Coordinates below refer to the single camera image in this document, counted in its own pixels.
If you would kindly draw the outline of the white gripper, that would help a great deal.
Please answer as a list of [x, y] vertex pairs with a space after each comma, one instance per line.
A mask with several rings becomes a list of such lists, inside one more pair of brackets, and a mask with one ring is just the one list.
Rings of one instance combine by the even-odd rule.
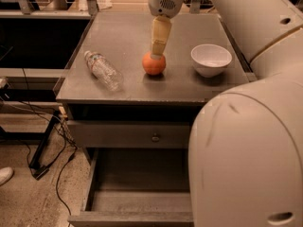
[[160, 60], [164, 54], [171, 30], [170, 19], [175, 17], [184, 0], [148, 0], [151, 15], [151, 58]]

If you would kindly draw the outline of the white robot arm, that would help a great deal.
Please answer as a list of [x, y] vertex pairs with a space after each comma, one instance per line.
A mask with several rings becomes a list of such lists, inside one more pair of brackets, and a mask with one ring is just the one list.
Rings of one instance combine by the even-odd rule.
[[303, 227], [303, 27], [288, 0], [212, 0], [255, 81], [197, 115], [194, 227]]

